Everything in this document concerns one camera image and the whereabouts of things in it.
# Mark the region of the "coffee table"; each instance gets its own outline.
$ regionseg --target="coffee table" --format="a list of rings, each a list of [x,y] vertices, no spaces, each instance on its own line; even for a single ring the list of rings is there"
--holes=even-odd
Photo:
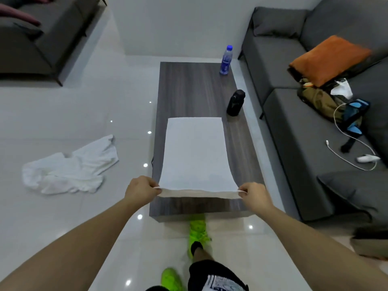
[[[230,171],[238,186],[263,183],[244,111],[236,117],[226,108],[237,90],[233,72],[219,74],[219,63],[161,62],[152,177],[159,181],[164,156],[167,121],[170,117],[221,117],[224,124]],[[162,198],[150,204],[149,215],[159,222],[249,216],[240,199]]]

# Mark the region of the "person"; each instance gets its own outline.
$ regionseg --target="person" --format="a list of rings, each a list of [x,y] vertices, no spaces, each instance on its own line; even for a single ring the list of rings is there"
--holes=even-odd
[[[24,262],[2,282],[0,291],[87,291],[129,218],[150,203],[160,189],[149,177],[133,179],[124,198],[99,215],[61,236]],[[277,209],[264,185],[246,183],[239,195],[249,210],[276,233],[294,264],[313,291],[388,289],[388,276],[364,262],[335,240]],[[189,291],[246,290],[248,287],[203,250],[209,241],[206,223],[191,223]],[[181,291],[173,269],[162,274],[161,286],[151,290]]]

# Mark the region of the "black sock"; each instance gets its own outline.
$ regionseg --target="black sock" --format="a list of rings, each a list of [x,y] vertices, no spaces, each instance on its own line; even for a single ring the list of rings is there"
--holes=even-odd
[[[190,251],[191,251],[191,254],[192,254],[192,255],[194,255],[195,249],[197,249],[197,248],[203,249],[203,246],[202,246],[201,242],[195,241],[195,242],[191,245],[191,248],[190,248]]]

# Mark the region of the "white wall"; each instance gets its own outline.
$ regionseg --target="white wall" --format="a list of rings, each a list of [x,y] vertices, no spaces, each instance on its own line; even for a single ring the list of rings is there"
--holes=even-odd
[[[128,55],[238,55],[256,6],[312,9],[320,0],[109,0]]]

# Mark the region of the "forearm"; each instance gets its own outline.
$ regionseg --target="forearm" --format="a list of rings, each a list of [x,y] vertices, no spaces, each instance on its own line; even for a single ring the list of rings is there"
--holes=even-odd
[[[128,219],[137,210],[122,200],[42,249],[0,283],[0,291],[86,291]]]
[[[274,230],[314,290],[386,290],[388,276],[351,250],[277,208],[261,218]]]

